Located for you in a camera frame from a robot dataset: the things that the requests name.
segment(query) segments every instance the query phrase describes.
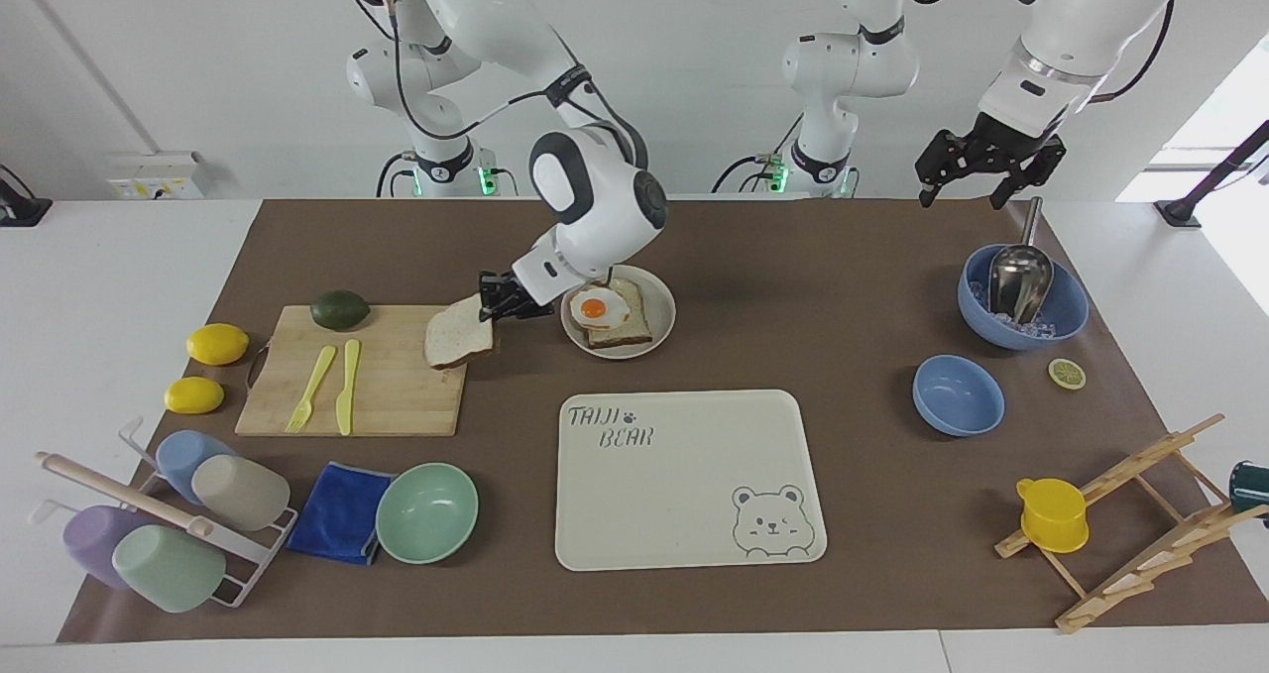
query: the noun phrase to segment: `bear drawing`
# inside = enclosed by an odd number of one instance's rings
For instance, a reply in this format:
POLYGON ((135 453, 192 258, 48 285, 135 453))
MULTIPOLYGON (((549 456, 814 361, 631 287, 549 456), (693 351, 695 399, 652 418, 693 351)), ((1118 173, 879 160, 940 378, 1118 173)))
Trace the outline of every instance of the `bear drawing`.
POLYGON ((736 505, 732 536, 746 559, 808 554, 815 530, 802 512, 802 490, 793 485, 784 485, 778 493, 736 488, 731 494, 736 505))

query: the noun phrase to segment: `metal scoop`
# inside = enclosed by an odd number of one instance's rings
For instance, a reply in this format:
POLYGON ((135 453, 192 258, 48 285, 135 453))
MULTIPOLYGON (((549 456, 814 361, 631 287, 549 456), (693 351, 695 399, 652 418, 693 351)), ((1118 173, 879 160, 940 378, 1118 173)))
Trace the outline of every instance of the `metal scoop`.
POLYGON ((1001 249, 991 260, 987 309, 992 314, 1009 315, 1015 324, 1036 320, 1053 284, 1053 263, 1042 249, 1032 246, 1042 203, 1039 196, 1032 198, 1022 244, 1001 249))

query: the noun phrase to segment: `yellow lemon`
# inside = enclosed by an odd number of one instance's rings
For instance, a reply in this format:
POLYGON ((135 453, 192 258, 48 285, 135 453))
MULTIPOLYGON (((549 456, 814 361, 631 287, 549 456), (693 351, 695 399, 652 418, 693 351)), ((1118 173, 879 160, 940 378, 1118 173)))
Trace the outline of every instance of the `yellow lemon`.
POLYGON ((181 378, 168 386, 162 403, 168 410, 181 415, 198 415, 217 410, 225 400, 225 389, 203 376, 181 378))
POLYGON ((1055 358, 1048 364, 1048 377, 1053 378, 1053 382, 1062 386, 1068 391, 1077 391, 1084 387, 1088 382, 1088 376, 1084 375, 1084 368, 1074 361, 1066 361, 1065 358, 1055 358))
POLYGON ((189 334, 185 339, 185 350, 199 363, 226 366, 241 358, 250 343, 251 338, 237 326, 208 324, 189 334))

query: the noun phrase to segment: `green bowl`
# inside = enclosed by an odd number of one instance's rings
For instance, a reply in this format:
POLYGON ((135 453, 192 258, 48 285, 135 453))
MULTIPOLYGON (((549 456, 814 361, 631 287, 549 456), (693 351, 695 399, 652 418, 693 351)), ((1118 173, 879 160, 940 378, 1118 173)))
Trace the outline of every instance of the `green bowl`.
POLYGON ((374 530, 395 559, 431 564, 471 537, 478 505, 467 472, 445 462, 425 462, 392 480, 376 510, 374 530))

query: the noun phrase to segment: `brown placemat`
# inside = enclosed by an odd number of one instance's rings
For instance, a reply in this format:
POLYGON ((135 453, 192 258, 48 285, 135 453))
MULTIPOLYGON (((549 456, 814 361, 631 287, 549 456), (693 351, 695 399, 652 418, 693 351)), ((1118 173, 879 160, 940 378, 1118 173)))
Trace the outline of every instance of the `brown placemat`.
MULTIPOLYGON (((676 203, 665 234, 634 259, 674 290, 669 340, 605 362, 574 347, 557 317, 503 323, 500 353, 470 367, 453 438, 237 438, 246 367, 192 364, 227 383, 227 400, 212 415, 164 416, 157 436, 188 427, 223 438, 286 475, 294 505, 331 460, 383 471, 448 461, 480 489, 476 532, 431 566, 283 551, 236 611, 169 616, 88 580, 58 640, 1051 627, 1071 590, 1034 550, 1010 560, 992 551, 1018 527, 1014 483, 1081 484, 1165 430, 1096 312, 1082 334, 1032 354, 986 344, 961 320, 966 257, 1011 241, 1020 222, 1019 210, 982 202, 676 203), (920 420, 911 378, 937 353, 996 376, 1008 401, 996 430, 956 441, 920 420), (1056 356, 1081 363, 1089 386, 1049 382, 1056 356), (556 422, 569 396, 755 387, 801 404, 831 542, 821 560, 589 574, 556 561, 556 422)), ((477 270, 505 269, 551 223, 530 202, 266 202, 211 320, 259 340, 283 305, 330 288, 378 303, 456 301, 475 291, 477 270)), ((1038 244, 1068 263, 1047 226, 1038 244)), ((1150 480, 1183 509, 1206 504, 1179 467, 1150 480)), ((1091 543, 1066 557, 1086 587, 1171 523, 1128 485, 1093 507, 1090 524, 1091 543)), ((1269 603, 1222 542, 1096 625, 1263 621, 1269 603)))

